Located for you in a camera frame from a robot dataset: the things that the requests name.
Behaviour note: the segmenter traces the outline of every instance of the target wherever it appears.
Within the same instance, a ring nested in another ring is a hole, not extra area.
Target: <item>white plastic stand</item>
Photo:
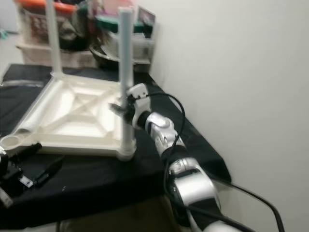
[[[14,153],[40,142],[42,152],[130,160],[136,150],[134,130],[109,109],[109,103],[120,97],[126,106],[126,91],[133,86],[133,10],[119,10],[120,83],[64,74],[53,0],[47,0],[46,16],[52,78],[13,133],[0,140],[0,146]]]

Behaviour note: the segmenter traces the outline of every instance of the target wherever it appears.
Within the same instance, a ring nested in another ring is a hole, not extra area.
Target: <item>floor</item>
[[[24,63],[20,50],[16,48],[18,41],[18,34],[8,34],[6,40],[0,39],[0,83],[10,64]]]

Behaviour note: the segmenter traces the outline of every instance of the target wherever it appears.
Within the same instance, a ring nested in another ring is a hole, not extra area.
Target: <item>black tablecloth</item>
[[[11,65],[4,76],[9,80],[36,80],[44,85],[50,79],[50,67]],[[118,81],[115,71],[65,69],[65,73]],[[161,91],[145,73],[134,74],[135,84],[145,83],[150,92]],[[0,132],[9,134],[42,87],[1,87]],[[166,97],[152,98],[154,111],[171,118],[178,130],[181,113]],[[0,210],[0,228],[22,229],[137,203],[163,193],[163,165],[151,138],[135,131],[137,151],[129,162],[116,158],[66,156],[62,169],[41,189],[31,189],[14,198],[14,205]],[[190,155],[215,175],[230,180],[223,159],[187,121],[182,136]],[[37,154],[21,166],[27,177],[44,169],[57,155]]]

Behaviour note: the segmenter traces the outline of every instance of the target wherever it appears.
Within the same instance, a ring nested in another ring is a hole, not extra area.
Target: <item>wire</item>
[[[278,230],[279,230],[280,232],[284,232],[284,231],[285,231],[285,230],[284,230],[284,226],[283,226],[283,222],[282,222],[282,219],[281,219],[281,216],[280,216],[278,210],[276,209],[276,207],[275,207],[273,204],[271,204],[270,202],[268,202],[268,201],[267,201],[266,199],[264,199],[263,197],[261,197],[261,196],[255,194],[255,193],[253,193],[253,192],[251,192],[251,191],[249,191],[249,190],[247,190],[247,189],[245,189],[245,188],[243,188],[243,187],[240,187],[240,186],[238,186],[238,185],[236,185],[236,184],[234,184],[234,183],[231,183],[231,182],[228,182],[228,181],[225,181],[225,180],[223,180],[223,179],[220,179],[220,178],[216,177],[214,174],[207,173],[207,175],[208,175],[211,179],[213,179],[213,180],[215,180],[215,181],[217,181],[217,182],[220,182],[220,183],[222,183],[222,184],[224,184],[224,185],[226,185],[226,186],[230,186],[230,187],[239,189],[240,191],[245,192],[245,193],[247,193],[248,195],[250,195],[250,196],[252,196],[252,197],[255,197],[256,199],[258,199],[259,201],[261,201],[262,203],[264,203],[265,205],[267,205],[267,206],[272,210],[272,212],[273,212],[274,215],[275,215],[275,219],[276,219],[276,222],[277,222]]]
[[[181,124],[181,127],[180,127],[180,130],[179,130],[179,133],[177,134],[175,140],[174,140],[174,143],[172,145],[172,149],[171,149],[171,152],[170,152],[170,155],[174,152],[175,150],[175,147],[176,147],[176,143],[178,141],[178,139],[180,138],[182,132],[183,132],[183,129],[184,129],[184,125],[185,125],[185,111],[184,111],[184,107],[183,105],[181,104],[181,102],[176,98],[174,97],[173,95],[171,94],[168,94],[168,93],[165,93],[165,92],[154,92],[154,93],[150,93],[148,94],[146,97],[149,97],[149,96],[167,96],[167,97],[170,97],[172,99],[174,99],[177,104],[179,105],[181,111],[182,111],[182,124]],[[164,169],[164,177],[163,177],[163,189],[164,189],[164,192],[166,194],[166,196],[169,198],[169,200],[171,202],[173,202],[174,204],[182,207],[182,208],[185,208],[185,209],[188,209],[190,211],[194,211],[194,212],[197,212],[199,214],[202,214],[204,216],[207,216],[207,217],[210,217],[210,218],[214,218],[214,219],[217,219],[219,221],[223,221],[225,222],[226,224],[230,225],[230,226],[233,226],[243,232],[254,232],[253,230],[251,230],[250,228],[226,217],[226,216],[220,216],[220,215],[216,215],[216,214],[213,214],[213,213],[210,213],[206,210],[203,210],[203,209],[200,209],[200,208],[197,208],[197,207],[194,207],[194,206],[186,206],[184,205],[182,202],[180,201],[177,201],[171,194],[170,192],[168,191],[168,188],[167,188],[167,180],[168,180],[168,170],[169,170],[169,159],[167,160],[167,163],[166,163],[166,166],[165,166],[165,169]]]

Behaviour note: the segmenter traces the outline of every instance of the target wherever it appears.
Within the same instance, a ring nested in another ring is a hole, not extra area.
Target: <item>white plastic tube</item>
[[[127,106],[126,92],[134,85],[133,81],[133,9],[119,7],[119,81],[121,86],[121,105]],[[131,125],[122,123],[122,140],[119,150],[120,160],[130,160],[136,150],[134,129]]]
[[[59,47],[59,35],[56,22],[56,12],[54,0],[46,0],[46,20],[48,26],[48,40],[51,48],[51,59],[53,70],[56,77],[62,77],[61,56]]]

